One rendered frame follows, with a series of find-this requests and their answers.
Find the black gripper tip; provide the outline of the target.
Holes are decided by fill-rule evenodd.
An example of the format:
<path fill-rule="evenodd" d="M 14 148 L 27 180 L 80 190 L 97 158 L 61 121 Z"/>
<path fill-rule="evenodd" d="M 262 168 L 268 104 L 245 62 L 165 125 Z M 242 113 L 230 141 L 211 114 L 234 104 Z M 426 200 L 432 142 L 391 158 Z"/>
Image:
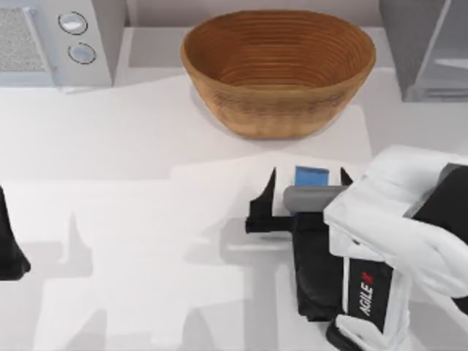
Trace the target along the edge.
<path fill-rule="evenodd" d="M 31 270 L 31 263 L 13 234 L 4 190 L 0 186 L 0 281 L 17 281 Z"/>

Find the blue block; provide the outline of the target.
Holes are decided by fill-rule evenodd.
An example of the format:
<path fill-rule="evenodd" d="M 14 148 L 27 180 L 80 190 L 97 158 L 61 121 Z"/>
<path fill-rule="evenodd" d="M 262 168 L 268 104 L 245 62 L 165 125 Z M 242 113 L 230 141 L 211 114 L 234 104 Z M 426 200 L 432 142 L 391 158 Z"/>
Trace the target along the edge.
<path fill-rule="evenodd" d="M 329 170 L 320 167 L 295 167 L 295 186 L 327 186 Z"/>

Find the brown woven basket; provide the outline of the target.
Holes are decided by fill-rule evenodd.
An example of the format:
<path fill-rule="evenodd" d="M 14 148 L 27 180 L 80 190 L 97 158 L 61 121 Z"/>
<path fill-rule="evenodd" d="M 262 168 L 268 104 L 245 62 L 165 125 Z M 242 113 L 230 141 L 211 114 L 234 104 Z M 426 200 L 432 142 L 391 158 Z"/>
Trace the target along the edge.
<path fill-rule="evenodd" d="M 230 131 L 287 139 L 325 128 L 371 73 L 371 37 L 310 10 L 242 10 L 188 31 L 181 61 L 201 100 Z"/>

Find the round microwave knob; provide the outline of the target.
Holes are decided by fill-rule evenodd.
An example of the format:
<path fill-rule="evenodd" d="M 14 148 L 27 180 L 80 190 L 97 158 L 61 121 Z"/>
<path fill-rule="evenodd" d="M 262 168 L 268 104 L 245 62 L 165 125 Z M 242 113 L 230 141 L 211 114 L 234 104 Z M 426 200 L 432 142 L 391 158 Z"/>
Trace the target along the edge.
<path fill-rule="evenodd" d="M 96 51 L 90 45 L 83 42 L 79 42 L 75 45 L 70 45 L 67 51 L 69 57 L 74 62 L 82 65 L 91 64 L 97 58 Z"/>
<path fill-rule="evenodd" d="M 88 29 L 87 20 L 79 12 L 68 12 L 58 16 L 60 28 L 71 35 L 81 35 Z"/>

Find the pale microwave oven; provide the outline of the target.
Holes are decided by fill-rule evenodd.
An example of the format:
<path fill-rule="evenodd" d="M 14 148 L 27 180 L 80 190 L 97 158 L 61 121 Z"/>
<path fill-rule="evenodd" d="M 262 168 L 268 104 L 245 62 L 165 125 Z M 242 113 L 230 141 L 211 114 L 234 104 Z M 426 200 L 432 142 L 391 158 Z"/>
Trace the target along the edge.
<path fill-rule="evenodd" d="M 60 28 L 58 17 L 68 12 L 87 20 L 85 33 Z M 111 87 L 126 21 L 126 0 L 0 0 L 0 87 Z M 69 57 L 79 42 L 96 51 L 93 63 Z"/>

